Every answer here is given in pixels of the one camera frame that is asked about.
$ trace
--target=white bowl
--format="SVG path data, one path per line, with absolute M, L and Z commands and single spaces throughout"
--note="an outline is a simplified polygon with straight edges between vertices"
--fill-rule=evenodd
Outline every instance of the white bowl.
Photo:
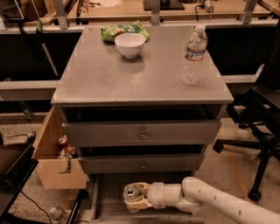
M 125 58 L 135 58 L 143 49 L 145 37 L 138 33 L 124 33 L 115 38 L 117 50 Z

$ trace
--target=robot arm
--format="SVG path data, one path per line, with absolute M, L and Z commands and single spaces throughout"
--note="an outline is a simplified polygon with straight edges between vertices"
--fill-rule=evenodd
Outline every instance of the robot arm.
M 217 208 L 230 219 L 244 224 L 280 224 L 280 214 L 256 206 L 243 199 L 222 192 L 194 178 L 184 178 L 181 184 L 155 182 L 127 185 L 124 202 L 131 212 L 154 207 L 176 207 L 183 212 L 194 213 L 204 208 L 204 203 Z

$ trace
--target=concrete floor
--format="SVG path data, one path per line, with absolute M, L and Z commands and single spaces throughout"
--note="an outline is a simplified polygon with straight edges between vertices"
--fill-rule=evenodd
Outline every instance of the concrete floor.
M 36 114 L 33 121 L 28 123 L 26 117 L 22 114 L 0 115 L 0 132 L 5 136 L 15 134 L 30 135 L 34 130 L 39 132 L 44 117 L 45 114 Z M 222 128 L 218 137 L 244 140 L 253 138 L 249 130 L 238 129 L 230 118 L 222 119 Z M 25 138 L 4 139 L 5 144 L 20 141 L 24 142 Z M 256 155 L 257 150 L 245 150 L 234 146 L 225 146 L 224 151 L 218 154 L 213 151 L 212 145 L 209 145 L 202 166 L 194 176 L 226 193 L 249 201 L 247 194 L 253 185 L 259 163 Z M 91 217 L 93 189 L 91 185 L 88 186 L 89 197 L 83 200 L 77 217 L 77 220 L 84 221 L 79 223 L 87 223 L 85 221 L 90 221 Z M 36 172 L 31 175 L 23 191 L 38 202 L 40 207 L 47 212 L 53 206 L 61 206 L 67 212 L 70 212 L 78 192 L 78 190 L 46 190 Z M 262 198 L 256 204 L 280 214 L 280 163 L 274 158 L 269 161 L 260 191 L 262 192 Z M 46 214 L 40 211 L 22 193 L 18 195 L 17 200 L 10 209 L 10 213 L 17 217 L 49 223 Z M 204 211 L 198 212 L 194 216 L 203 217 L 207 224 L 235 223 L 209 205 L 206 205 Z

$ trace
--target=snack bag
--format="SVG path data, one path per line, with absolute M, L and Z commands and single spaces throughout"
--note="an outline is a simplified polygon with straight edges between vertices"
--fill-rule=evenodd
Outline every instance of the snack bag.
M 108 42 L 114 42 L 115 37 L 122 33 L 133 32 L 142 34 L 146 41 L 149 39 L 149 33 L 146 29 L 140 24 L 139 21 L 136 21 L 132 24 L 112 24 L 105 25 L 101 28 L 102 39 Z

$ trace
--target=black chair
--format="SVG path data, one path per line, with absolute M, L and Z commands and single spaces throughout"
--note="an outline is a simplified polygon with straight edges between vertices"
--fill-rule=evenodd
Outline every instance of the black chair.
M 258 142 L 235 141 L 217 139 L 213 149 L 217 152 L 223 150 L 223 144 L 240 146 L 260 150 L 261 159 L 253 188 L 248 197 L 258 201 L 262 194 L 259 186 L 263 179 L 270 157 L 280 160 L 280 20 L 276 27 L 273 49 L 268 61 L 251 89 L 241 98 L 241 105 L 245 109 L 238 113 L 235 110 L 236 101 L 227 105 L 227 112 L 239 128 L 250 128 Z M 265 125 L 269 133 L 262 132 L 258 126 Z

